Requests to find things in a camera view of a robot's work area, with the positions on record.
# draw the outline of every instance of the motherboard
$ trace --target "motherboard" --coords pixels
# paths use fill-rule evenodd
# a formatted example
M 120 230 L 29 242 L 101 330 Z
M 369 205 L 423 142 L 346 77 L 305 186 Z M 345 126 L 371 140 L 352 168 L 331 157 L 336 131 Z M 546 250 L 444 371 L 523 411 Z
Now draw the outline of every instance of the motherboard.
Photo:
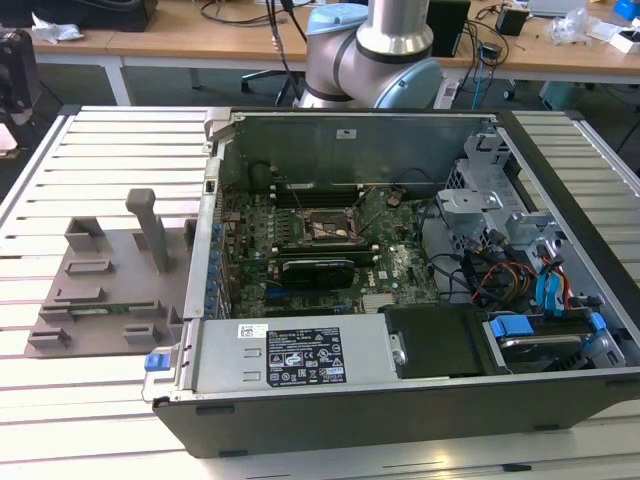
M 329 195 L 224 191 L 232 318 L 375 313 L 438 299 L 418 243 L 429 199 L 395 187 Z

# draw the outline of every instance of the sticker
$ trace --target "sticker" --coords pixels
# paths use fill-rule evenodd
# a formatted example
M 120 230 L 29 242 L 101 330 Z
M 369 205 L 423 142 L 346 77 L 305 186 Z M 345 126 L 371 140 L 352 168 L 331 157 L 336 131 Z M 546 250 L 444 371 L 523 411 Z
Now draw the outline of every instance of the sticker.
M 336 131 L 336 140 L 355 140 L 357 134 L 357 130 L 338 130 Z
M 88 308 L 87 310 L 71 310 L 72 315 L 107 315 L 109 310 L 106 308 Z
M 266 336 L 267 383 L 272 387 L 347 381 L 339 328 L 274 330 Z
M 267 323 L 253 323 L 238 325 L 238 338 L 265 338 L 269 330 Z

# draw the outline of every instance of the desk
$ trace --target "desk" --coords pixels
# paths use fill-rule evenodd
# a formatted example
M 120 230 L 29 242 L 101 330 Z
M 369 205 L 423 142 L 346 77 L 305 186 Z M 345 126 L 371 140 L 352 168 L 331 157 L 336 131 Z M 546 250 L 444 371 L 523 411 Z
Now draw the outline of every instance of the desk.
M 488 2 L 474 1 L 470 17 Z M 589 7 L 594 15 L 608 19 L 612 3 Z M 224 15 L 229 19 L 251 18 L 264 13 L 264 7 L 229 3 Z M 297 15 L 305 25 L 309 8 Z M 495 16 L 485 20 L 488 24 Z M 548 20 L 531 19 L 519 37 L 510 37 L 510 55 L 495 72 L 495 78 L 515 80 L 556 80 L 589 83 L 639 83 L 640 55 L 623 55 L 607 44 L 554 46 L 544 35 Z M 482 31 L 489 39 L 492 34 Z M 287 58 L 292 70 L 305 69 L 306 48 L 291 22 L 280 26 Z M 102 66 L 109 78 L 118 105 L 131 105 L 125 67 L 229 68 L 280 70 L 282 65 L 271 43 L 268 27 L 238 28 L 203 18 L 189 0 L 160 0 L 158 11 L 144 33 L 88 31 L 77 42 L 60 45 L 36 43 L 42 63 Z M 440 106 L 447 106 L 447 93 L 464 77 L 471 63 L 471 42 L 464 36 L 454 58 L 440 63 L 445 81 L 438 94 Z
M 492 2 L 474 1 L 469 18 Z M 622 17 L 612 12 L 613 2 L 590 4 L 592 15 L 604 21 L 621 24 Z M 489 15 L 484 23 L 495 26 L 497 15 Z M 640 82 L 640 55 L 625 55 L 609 44 L 592 39 L 590 45 L 569 44 L 556 46 L 546 37 L 545 28 L 549 20 L 532 18 L 527 20 L 518 37 L 505 37 L 509 42 L 509 57 L 495 71 L 498 79 L 565 81 L 584 83 Z M 488 29 L 479 27 L 482 40 L 503 45 L 500 38 Z M 451 91 L 464 77 L 472 55 L 471 40 L 468 35 L 460 42 L 458 54 L 453 59 L 442 59 L 445 81 L 438 96 L 446 97 L 445 90 Z

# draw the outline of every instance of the blue cable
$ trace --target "blue cable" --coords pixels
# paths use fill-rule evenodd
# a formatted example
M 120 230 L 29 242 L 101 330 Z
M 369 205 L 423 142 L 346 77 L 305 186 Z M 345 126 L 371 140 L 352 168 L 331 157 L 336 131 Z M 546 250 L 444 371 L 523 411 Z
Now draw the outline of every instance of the blue cable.
M 480 92 L 480 84 L 482 83 L 482 66 L 484 65 L 484 57 L 482 55 L 482 49 L 480 50 L 480 73 L 478 75 L 478 83 L 476 84 L 476 93 L 473 96 L 473 103 L 471 104 L 471 110 L 476 109 L 476 102 L 478 101 L 478 93 Z

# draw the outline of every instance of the power supply label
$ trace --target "power supply label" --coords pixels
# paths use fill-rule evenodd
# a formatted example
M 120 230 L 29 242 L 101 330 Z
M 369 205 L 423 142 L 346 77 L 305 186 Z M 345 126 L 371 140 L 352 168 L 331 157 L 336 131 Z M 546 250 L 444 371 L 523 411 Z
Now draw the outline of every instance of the power supply label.
M 339 328 L 267 332 L 267 383 L 272 387 L 346 381 Z

